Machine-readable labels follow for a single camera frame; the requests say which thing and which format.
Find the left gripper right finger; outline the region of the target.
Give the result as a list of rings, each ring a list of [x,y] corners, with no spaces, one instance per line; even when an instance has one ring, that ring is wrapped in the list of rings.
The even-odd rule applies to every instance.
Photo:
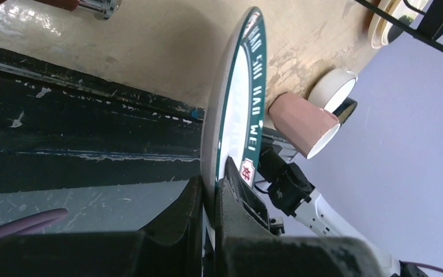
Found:
[[[245,183],[232,158],[219,182],[215,276],[385,276],[386,255],[355,237],[280,237],[241,199]]]

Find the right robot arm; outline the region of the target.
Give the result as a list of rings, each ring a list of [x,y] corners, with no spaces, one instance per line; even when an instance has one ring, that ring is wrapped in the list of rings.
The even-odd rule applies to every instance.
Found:
[[[258,173],[270,183],[274,207],[322,237],[350,237],[364,242],[380,267],[381,276],[426,276],[416,265],[400,261],[371,242],[341,217],[295,163],[286,163],[271,147],[260,152]]]

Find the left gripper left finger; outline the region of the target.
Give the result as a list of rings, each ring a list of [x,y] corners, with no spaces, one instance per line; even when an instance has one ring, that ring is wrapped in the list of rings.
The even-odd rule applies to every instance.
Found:
[[[137,231],[0,239],[0,276],[200,276],[202,180]]]

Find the black wire dish rack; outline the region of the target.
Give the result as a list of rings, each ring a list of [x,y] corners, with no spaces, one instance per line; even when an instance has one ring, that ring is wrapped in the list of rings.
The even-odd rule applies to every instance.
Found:
[[[401,1],[396,10],[389,15],[379,9],[378,3],[358,1],[372,14],[376,13],[391,26],[391,42],[402,33],[443,53],[443,44],[438,39],[443,35],[443,1]]]

